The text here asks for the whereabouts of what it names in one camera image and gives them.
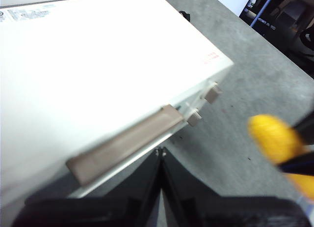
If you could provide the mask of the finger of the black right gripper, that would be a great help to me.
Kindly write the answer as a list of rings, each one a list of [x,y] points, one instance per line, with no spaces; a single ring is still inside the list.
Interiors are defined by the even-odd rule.
[[[278,165],[285,173],[313,175],[314,174],[314,153],[309,152]]]
[[[310,112],[293,127],[305,145],[314,144],[314,112]]]

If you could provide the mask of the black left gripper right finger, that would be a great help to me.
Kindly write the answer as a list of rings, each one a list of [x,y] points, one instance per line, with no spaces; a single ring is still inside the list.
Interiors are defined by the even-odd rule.
[[[301,207],[289,200],[266,196],[221,196],[191,174],[163,148],[163,191],[181,227],[308,227]]]

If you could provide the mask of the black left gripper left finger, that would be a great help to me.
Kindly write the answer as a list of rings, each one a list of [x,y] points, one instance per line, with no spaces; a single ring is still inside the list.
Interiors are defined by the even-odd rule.
[[[162,148],[105,195],[28,203],[15,227],[155,227]]]

